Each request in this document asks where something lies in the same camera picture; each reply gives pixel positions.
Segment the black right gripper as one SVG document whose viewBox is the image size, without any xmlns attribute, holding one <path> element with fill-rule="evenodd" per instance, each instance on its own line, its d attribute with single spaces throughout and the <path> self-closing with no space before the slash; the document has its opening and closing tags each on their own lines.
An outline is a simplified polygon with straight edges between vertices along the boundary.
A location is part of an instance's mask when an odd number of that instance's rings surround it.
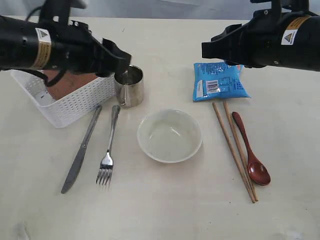
<svg viewBox="0 0 320 240">
<path fill-rule="evenodd" d="M 271 0 L 270 3 L 270 9 L 255 11 L 248 23 L 229 25 L 210 41 L 202 42 L 202 57 L 248 68 L 279 64 L 271 55 L 280 47 L 285 21 L 300 14 L 300 1 Z"/>
</svg>

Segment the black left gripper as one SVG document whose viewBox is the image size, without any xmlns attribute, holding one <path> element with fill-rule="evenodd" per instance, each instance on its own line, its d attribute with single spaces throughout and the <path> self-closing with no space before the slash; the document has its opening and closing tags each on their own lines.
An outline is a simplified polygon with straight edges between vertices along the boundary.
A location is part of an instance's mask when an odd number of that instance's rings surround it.
<svg viewBox="0 0 320 240">
<path fill-rule="evenodd" d="M 47 29 L 51 37 L 48 70 L 108 77 L 125 73 L 131 64 L 129 53 L 109 39 L 95 37 L 86 23 L 54 22 Z"/>
</svg>

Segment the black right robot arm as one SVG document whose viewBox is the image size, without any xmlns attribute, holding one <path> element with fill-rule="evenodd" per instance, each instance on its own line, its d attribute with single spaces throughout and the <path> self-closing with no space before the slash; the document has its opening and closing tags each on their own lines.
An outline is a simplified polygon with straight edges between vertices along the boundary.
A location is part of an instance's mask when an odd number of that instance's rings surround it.
<svg viewBox="0 0 320 240">
<path fill-rule="evenodd" d="M 320 16 L 307 0 L 272 0 L 246 24 L 233 24 L 203 42 L 202 57 L 247 68 L 320 70 Z"/>
</svg>

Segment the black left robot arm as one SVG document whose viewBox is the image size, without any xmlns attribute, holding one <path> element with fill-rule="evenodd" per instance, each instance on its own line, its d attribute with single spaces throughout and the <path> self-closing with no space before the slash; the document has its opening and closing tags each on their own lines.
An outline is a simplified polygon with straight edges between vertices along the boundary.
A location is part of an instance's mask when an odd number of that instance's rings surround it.
<svg viewBox="0 0 320 240">
<path fill-rule="evenodd" d="M 32 74 L 47 86 L 55 85 L 67 72 L 98 77 L 121 74 L 131 59 L 113 41 L 96 39 L 84 22 L 0 18 L 0 69 Z"/>
</svg>

